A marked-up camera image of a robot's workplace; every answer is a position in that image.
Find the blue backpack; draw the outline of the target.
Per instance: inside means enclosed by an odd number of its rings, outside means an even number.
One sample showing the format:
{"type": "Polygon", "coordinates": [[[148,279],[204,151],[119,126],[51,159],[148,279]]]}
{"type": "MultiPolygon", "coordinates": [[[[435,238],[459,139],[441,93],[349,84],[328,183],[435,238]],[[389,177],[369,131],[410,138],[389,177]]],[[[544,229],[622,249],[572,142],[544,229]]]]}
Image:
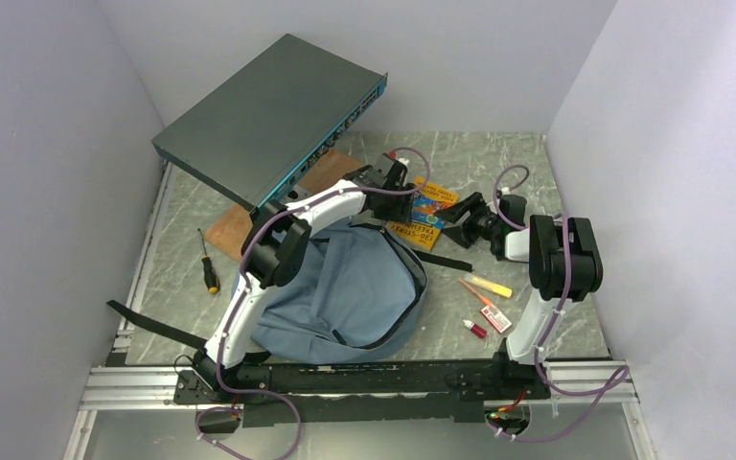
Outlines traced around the blue backpack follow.
{"type": "Polygon", "coordinates": [[[299,363],[375,362],[399,352],[414,334],[428,289],[426,264],[473,270],[415,250],[384,227],[341,221],[314,235],[286,286],[262,290],[238,276],[229,309],[208,339],[109,305],[135,326],[195,349],[196,364],[255,363],[251,343],[299,363]]]}

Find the yellow bottom book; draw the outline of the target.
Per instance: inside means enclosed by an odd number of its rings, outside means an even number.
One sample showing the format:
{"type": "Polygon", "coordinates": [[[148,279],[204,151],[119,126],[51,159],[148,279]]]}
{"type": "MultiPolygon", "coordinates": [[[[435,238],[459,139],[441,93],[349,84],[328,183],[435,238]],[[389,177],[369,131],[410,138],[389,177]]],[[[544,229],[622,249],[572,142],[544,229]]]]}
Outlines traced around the yellow bottom book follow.
{"type": "Polygon", "coordinates": [[[435,216],[437,211],[458,202],[459,194],[428,181],[414,196],[410,222],[388,222],[386,227],[408,245],[429,252],[446,222],[435,216]]]}

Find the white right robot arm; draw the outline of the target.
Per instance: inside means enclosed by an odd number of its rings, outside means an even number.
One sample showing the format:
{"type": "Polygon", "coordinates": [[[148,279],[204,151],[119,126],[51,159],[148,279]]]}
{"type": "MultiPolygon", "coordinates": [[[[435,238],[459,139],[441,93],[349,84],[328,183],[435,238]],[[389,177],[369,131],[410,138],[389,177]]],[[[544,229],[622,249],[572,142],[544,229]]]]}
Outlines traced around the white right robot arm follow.
{"type": "Polygon", "coordinates": [[[488,202],[480,193],[435,213],[443,235],[464,248],[477,240],[490,244],[500,261],[528,265],[531,293],[513,331],[505,339],[507,361],[490,372],[490,385],[512,398],[527,382],[520,365],[539,372],[556,327],[572,308],[602,285],[604,267],[589,218],[526,215],[527,200],[498,192],[488,202]]]}

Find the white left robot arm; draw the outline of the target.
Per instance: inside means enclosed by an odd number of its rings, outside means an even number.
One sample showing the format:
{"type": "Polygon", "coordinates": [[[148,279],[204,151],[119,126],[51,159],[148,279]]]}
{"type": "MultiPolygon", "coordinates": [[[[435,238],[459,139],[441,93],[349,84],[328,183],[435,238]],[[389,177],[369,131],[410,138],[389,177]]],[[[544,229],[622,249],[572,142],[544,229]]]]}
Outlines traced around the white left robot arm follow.
{"type": "Polygon", "coordinates": [[[407,165],[394,152],[349,172],[328,189],[283,205],[261,208],[243,245],[239,277],[227,311],[195,355],[199,390],[215,403],[237,389],[237,369],[265,311],[266,302],[300,271],[308,243],[330,225],[369,211],[405,207],[421,189],[407,180],[407,165]]]}

